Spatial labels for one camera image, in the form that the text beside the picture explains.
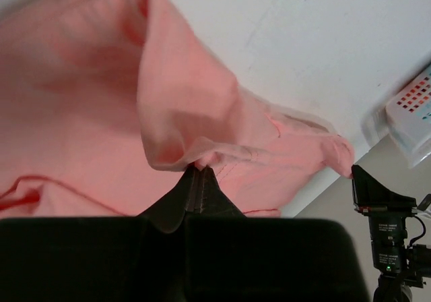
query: white plastic container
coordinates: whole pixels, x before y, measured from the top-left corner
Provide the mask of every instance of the white plastic container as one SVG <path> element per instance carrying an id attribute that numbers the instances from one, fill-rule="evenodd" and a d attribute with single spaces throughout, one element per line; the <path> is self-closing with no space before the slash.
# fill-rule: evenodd
<path id="1" fill-rule="evenodd" d="M 389 134 L 415 167 L 431 154 L 431 65 L 386 106 Z"/>

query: pink fabric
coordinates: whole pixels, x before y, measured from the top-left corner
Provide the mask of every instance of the pink fabric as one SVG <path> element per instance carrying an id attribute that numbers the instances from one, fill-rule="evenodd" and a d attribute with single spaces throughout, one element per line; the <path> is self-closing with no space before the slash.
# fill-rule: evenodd
<path id="1" fill-rule="evenodd" d="M 238 87 L 168 0 L 42 0 L 0 24 L 0 216 L 139 214 L 185 167 L 278 215 L 342 137 Z"/>

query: white table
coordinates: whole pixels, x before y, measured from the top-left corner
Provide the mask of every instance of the white table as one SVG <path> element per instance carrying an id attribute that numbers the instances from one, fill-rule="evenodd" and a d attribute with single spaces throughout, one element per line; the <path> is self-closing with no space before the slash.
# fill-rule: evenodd
<path id="1" fill-rule="evenodd" d="M 0 0 L 0 16 L 26 1 Z M 431 61 L 431 0 L 173 2 L 242 85 L 330 121 L 356 158 L 379 138 L 364 135 L 374 130 L 375 108 Z M 299 213 L 336 177 L 319 173 L 284 215 Z"/>

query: white surface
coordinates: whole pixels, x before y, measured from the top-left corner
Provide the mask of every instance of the white surface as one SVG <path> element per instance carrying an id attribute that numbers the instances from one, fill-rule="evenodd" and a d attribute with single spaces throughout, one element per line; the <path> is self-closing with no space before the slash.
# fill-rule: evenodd
<path id="1" fill-rule="evenodd" d="M 0 0 L 0 13 L 22 0 Z M 276 104 L 330 121 L 357 158 L 370 111 L 427 64 L 431 0 L 173 0 L 240 83 Z M 317 176 L 284 215 L 334 180 Z"/>
<path id="2" fill-rule="evenodd" d="M 375 179 L 396 193 L 416 198 L 419 204 L 427 193 L 431 193 L 431 158 L 426 159 L 414 169 L 407 169 L 404 157 L 389 138 L 375 146 L 359 164 Z M 380 272 L 372 265 L 370 231 L 368 218 L 354 211 L 352 182 L 339 179 L 324 191 L 312 204 L 307 206 L 298 217 L 323 218 L 341 223 L 352 236 L 356 253 L 362 268 L 368 290 L 374 293 Z M 431 244 L 431 220 L 424 220 L 428 227 L 427 235 L 417 243 Z M 422 227 L 415 219 L 407 219 L 409 239 L 418 236 Z M 412 289 L 414 302 L 430 302 L 431 283 L 424 289 Z"/>

